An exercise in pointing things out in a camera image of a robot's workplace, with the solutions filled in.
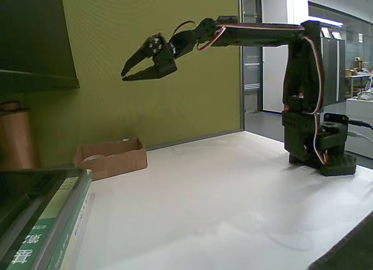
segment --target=white desk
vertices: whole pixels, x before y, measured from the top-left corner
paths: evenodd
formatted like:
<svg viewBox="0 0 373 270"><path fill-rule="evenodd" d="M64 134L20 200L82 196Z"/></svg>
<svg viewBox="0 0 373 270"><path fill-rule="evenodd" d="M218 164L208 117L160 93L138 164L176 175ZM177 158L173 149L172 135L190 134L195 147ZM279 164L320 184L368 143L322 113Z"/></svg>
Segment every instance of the white desk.
<svg viewBox="0 0 373 270"><path fill-rule="evenodd" d="M373 101L347 99L346 115L352 120L362 120L373 125ZM369 128L349 125L350 131L355 131L373 139L373 131ZM346 150L373 159L373 145L362 138L349 137Z"/></svg>
<svg viewBox="0 0 373 270"><path fill-rule="evenodd" d="M75 269L306 269L373 210L373 171L322 177L239 132L96 181Z"/></svg>
<svg viewBox="0 0 373 270"><path fill-rule="evenodd" d="M345 78L346 79L351 79L351 98L354 97L354 79L356 78L370 78L372 75L368 74L368 75L356 75L356 76L346 76Z"/></svg>

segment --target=green wall panel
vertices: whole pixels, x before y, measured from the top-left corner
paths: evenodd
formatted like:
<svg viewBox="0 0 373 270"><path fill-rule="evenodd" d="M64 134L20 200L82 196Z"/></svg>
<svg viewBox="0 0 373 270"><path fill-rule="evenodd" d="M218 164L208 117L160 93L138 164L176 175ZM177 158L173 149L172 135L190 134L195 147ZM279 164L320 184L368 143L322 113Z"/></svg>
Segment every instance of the green wall panel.
<svg viewBox="0 0 373 270"><path fill-rule="evenodd" d="M138 136L152 146L240 128L238 47L194 51L164 79L120 78L147 37L237 15L238 0L64 0L64 8L80 89L24 98L43 166L71 162L80 143Z"/></svg>

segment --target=white wall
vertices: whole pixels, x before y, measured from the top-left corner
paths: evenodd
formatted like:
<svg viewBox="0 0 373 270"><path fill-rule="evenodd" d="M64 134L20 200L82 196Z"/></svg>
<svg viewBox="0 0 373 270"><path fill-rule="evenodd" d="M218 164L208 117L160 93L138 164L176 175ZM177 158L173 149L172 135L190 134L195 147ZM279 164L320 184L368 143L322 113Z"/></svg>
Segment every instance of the white wall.
<svg viewBox="0 0 373 270"><path fill-rule="evenodd" d="M308 0L262 0L264 23L300 24L308 17ZM287 45L263 49L263 109L283 111L282 92Z"/></svg>
<svg viewBox="0 0 373 270"><path fill-rule="evenodd" d="M373 0L309 0L373 22Z"/></svg>

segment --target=gray cabinet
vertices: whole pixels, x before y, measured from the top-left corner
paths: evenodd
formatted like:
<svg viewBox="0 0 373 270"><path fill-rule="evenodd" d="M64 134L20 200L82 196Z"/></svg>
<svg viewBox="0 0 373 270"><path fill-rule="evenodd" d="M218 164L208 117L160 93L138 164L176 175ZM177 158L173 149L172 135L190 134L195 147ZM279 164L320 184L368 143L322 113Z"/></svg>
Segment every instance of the gray cabinet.
<svg viewBox="0 0 373 270"><path fill-rule="evenodd" d="M322 58L325 70L324 106L345 101L344 67L345 43L343 40L322 38Z"/></svg>

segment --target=copper roll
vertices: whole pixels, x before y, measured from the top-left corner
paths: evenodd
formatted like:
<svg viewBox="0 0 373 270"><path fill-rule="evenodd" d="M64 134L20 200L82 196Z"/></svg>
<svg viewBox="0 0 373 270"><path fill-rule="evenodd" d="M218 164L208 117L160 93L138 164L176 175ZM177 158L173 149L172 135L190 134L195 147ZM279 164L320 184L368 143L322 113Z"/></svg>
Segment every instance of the copper roll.
<svg viewBox="0 0 373 270"><path fill-rule="evenodd" d="M40 166L27 110L3 104L0 114L0 169L35 169Z"/></svg>

